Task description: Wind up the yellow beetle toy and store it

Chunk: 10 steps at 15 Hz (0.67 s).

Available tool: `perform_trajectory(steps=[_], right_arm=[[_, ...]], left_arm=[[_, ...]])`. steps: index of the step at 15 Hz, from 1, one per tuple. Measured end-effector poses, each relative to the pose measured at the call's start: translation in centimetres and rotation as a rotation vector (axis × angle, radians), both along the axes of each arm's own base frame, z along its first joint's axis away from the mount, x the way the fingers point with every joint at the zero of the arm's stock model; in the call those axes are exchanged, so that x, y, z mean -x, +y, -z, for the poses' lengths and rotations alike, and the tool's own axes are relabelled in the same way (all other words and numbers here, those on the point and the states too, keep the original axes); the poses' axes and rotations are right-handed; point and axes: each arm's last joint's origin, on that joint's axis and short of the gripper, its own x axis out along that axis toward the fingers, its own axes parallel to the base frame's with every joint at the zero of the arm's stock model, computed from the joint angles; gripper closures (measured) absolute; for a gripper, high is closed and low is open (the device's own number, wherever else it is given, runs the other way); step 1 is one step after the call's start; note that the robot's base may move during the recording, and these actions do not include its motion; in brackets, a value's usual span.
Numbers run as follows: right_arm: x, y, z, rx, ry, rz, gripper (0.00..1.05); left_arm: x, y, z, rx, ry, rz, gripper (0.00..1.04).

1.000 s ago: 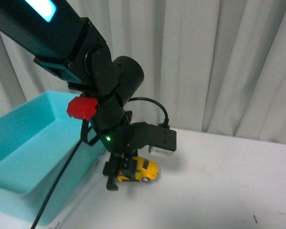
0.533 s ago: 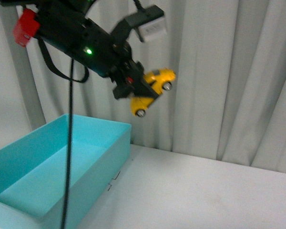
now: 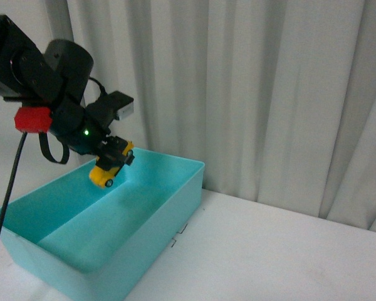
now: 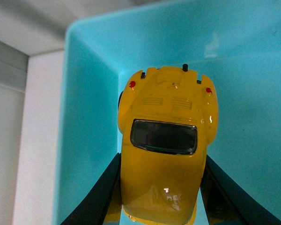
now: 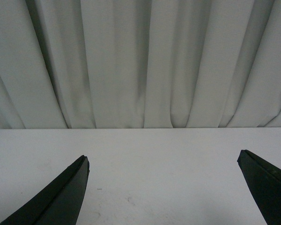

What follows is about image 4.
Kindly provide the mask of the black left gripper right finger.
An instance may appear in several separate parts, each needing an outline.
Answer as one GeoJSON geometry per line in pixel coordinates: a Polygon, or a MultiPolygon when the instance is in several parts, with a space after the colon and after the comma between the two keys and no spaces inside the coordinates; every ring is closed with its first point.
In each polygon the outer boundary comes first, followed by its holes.
{"type": "Polygon", "coordinates": [[[210,225],[281,225],[207,156],[200,190],[210,225]]]}

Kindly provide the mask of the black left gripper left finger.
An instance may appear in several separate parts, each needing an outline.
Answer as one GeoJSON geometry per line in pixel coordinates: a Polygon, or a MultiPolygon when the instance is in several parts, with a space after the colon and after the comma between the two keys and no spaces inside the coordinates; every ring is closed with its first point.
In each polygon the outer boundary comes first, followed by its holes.
{"type": "Polygon", "coordinates": [[[63,225],[119,225],[121,154],[117,153],[82,202],[63,225]]]}

